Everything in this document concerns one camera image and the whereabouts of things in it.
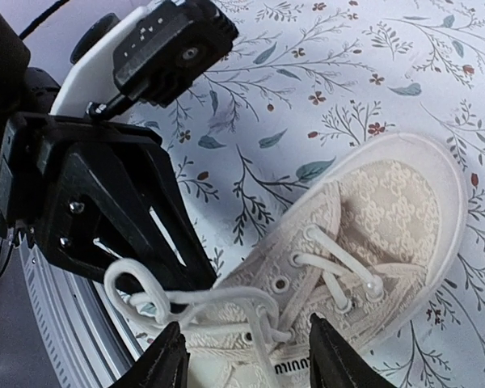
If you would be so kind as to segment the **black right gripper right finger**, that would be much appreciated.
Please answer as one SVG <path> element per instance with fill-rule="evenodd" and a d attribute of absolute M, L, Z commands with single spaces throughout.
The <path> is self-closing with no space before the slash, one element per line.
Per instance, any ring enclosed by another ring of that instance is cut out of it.
<path fill-rule="evenodd" d="M 365 362 L 326 319 L 312 314 L 310 323 L 311 387 L 394 388 Z"/>

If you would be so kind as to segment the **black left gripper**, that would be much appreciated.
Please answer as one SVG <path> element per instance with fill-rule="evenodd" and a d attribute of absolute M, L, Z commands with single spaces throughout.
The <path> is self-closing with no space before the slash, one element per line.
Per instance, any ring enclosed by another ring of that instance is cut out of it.
<path fill-rule="evenodd" d="M 0 15 L 0 235 L 26 233 L 52 265 L 98 282 L 117 255 L 166 290 L 216 274 L 162 140 L 149 129 L 48 114 L 59 87 Z"/>

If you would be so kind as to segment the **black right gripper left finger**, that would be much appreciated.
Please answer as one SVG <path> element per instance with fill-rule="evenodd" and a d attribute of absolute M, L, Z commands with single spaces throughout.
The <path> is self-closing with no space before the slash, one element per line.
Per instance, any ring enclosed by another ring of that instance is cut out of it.
<path fill-rule="evenodd" d="M 185 337 L 171 322 L 112 388 L 186 388 L 188 365 Z"/>

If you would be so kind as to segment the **white shoelace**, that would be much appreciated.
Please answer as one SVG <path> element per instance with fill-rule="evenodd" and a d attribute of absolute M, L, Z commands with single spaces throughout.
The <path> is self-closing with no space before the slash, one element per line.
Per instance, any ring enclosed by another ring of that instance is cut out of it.
<path fill-rule="evenodd" d="M 352 307 L 350 299 L 336 280 L 345 274 L 356 275 L 363 283 L 365 294 L 372 302 L 382 299 L 384 286 L 381 277 L 373 274 L 357 259 L 341 248 L 334 239 L 319 226 L 311 224 L 303 228 L 306 241 L 317 243 L 335 256 L 341 264 L 335 264 L 320 255 L 297 251 L 290 256 L 293 264 L 318 268 L 335 306 L 342 314 Z M 125 302 L 116 291 L 116 280 L 123 274 L 135 277 L 142 286 L 141 293 L 135 293 Z M 261 289 L 251 286 L 235 286 L 208 291 L 166 292 L 150 271 L 135 259 L 118 259 L 111 264 L 104 275 L 104 288 L 108 299 L 125 317 L 141 326 L 160 330 L 168 323 L 177 322 L 185 331 L 220 335 L 245 327 L 251 333 L 255 344 L 285 343 L 293 338 L 289 328 L 279 328 L 279 306 Z M 233 302 L 240 306 L 247 317 L 247 323 L 227 323 L 218 326 L 200 326 L 192 320 L 206 307 L 218 302 Z"/>

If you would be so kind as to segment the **white lace sneaker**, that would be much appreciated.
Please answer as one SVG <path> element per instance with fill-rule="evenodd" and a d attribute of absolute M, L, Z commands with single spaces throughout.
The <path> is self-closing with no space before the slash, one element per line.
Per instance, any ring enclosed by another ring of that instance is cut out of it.
<path fill-rule="evenodd" d="M 326 319 L 363 354 L 401 328 L 440 284 L 466 226 L 467 192 L 432 137 L 384 134 L 305 192 L 218 290 L 187 335 L 194 387 L 307 387 L 310 318 Z"/>

